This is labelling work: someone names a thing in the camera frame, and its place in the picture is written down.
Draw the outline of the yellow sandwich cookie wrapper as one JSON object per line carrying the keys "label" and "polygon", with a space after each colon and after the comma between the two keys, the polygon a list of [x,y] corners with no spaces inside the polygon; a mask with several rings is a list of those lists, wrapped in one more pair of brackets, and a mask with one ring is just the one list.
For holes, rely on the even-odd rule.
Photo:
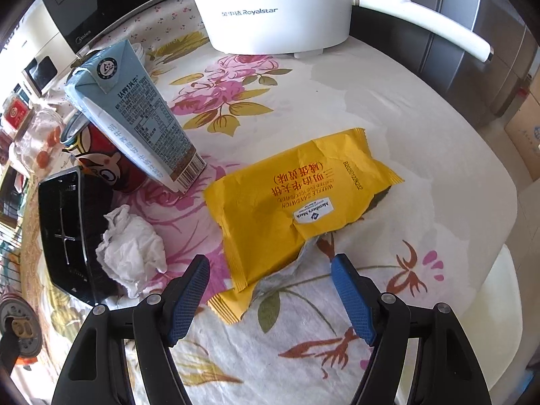
{"label": "yellow sandwich cookie wrapper", "polygon": [[239,322],[259,281],[294,262],[308,240],[360,219],[400,183],[372,157],[362,128],[310,140],[213,182],[204,199],[221,228],[234,287],[209,306],[224,323]]}

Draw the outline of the floral tablecloth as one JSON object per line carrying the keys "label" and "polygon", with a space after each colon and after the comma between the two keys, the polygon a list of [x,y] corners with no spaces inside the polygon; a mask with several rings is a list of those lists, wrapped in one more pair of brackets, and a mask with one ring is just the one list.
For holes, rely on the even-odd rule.
{"label": "floral tablecloth", "polygon": [[197,254],[211,278],[171,351],[195,404],[347,404],[367,367],[330,277],[346,254],[383,292],[475,306],[517,213],[512,179],[427,84],[355,38],[311,59],[217,52],[193,0],[128,40],[206,166],[185,195],[116,197],[161,237],[162,290]]}

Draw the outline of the cardboard box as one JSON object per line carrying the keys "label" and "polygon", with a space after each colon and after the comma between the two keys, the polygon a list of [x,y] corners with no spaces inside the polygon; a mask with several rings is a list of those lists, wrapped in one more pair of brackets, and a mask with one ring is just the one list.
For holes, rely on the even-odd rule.
{"label": "cardboard box", "polygon": [[533,180],[539,178],[539,103],[532,94],[504,127]]}

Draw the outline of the stainless steel refrigerator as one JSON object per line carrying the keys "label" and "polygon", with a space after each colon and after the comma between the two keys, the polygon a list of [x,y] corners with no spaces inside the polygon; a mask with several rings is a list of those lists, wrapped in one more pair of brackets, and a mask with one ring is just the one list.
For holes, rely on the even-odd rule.
{"label": "stainless steel refrigerator", "polygon": [[508,0],[412,0],[468,27],[494,49],[481,63],[447,40],[403,20],[355,7],[351,36],[412,71],[474,127],[504,115],[526,96],[539,46]]}

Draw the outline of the open drink can top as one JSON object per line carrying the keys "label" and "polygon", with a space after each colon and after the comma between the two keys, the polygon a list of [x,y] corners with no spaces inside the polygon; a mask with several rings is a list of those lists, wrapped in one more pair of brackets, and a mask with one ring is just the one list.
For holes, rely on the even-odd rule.
{"label": "open drink can top", "polygon": [[11,325],[18,338],[22,358],[36,357],[43,346],[43,336],[39,319],[30,304],[18,294],[1,296],[1,333]]}

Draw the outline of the white electric cooking pot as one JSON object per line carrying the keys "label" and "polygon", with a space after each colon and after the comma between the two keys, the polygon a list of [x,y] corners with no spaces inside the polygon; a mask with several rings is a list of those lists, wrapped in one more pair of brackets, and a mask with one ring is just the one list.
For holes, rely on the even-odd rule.
{"label": "white electric cooking pot", "polygon": [[485,62],[491,45],[467,27],[411,0],[195,0],[211,45],[226,54],[300,55],[349,37],[355,6],[442,37]]}

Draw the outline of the white plastic trash bin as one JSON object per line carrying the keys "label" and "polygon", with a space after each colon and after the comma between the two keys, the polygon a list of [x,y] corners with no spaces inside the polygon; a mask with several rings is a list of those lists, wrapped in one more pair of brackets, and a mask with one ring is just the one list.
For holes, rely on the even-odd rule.
{"label": "white plastic trash bin", "polygon": [[460,322],[477,356],[488,388],[511,365],[523,335],[523,313],[513,257],[500,250],[481,289]]}

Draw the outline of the blue milk carton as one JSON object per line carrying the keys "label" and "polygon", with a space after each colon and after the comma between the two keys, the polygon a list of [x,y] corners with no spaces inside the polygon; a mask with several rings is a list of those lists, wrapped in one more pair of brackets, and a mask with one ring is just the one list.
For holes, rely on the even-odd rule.
{"label": "blue milk carton", "polygon": [[64,91],[125,156],[169,190],[186,194],[205,169],[128,40],[75,68]]}

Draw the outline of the white tissue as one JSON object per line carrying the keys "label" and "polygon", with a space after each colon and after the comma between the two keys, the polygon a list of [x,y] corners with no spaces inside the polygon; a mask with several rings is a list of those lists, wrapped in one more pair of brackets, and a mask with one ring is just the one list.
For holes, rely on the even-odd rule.
{"label": "white tissue", "polygon": [[108,227],[95,250],[97,262],[135,299],[154,277],[167,272],[163,240],[149,222],[130,212],[129,205],[119,206],[104,218]]}

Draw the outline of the black plastic food tray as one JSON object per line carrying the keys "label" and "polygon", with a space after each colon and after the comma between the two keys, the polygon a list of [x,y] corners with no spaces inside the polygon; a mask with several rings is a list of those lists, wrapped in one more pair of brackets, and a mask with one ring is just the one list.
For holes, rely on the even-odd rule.
{"label": "black plastic food tray", "polygon": [[75,166],[38,184],[41,242],[52,283],[94,306],[118,294],[117,283],[97,261],[108,227],[113,190]]}

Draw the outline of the red cartoon drink can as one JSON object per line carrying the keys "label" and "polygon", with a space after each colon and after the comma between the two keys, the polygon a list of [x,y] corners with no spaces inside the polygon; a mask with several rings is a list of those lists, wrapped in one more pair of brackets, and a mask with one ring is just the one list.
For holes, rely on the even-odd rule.
{"label": "red cartoon drink can", "polygon": [[147,179],[82,112],[72,110],[60,135],[64,149],[112,189],[130,194]]}

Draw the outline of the red labelled box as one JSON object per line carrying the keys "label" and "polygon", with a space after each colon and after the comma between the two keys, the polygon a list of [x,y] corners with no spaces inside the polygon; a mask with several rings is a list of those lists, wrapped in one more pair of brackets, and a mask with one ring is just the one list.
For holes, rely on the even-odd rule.
{"label": "red labelled box", "polygon": [[3,109],[1,124],[9,132],[17,131],[30,111],[27,103],[17,94],[12,94],[5,100]]}

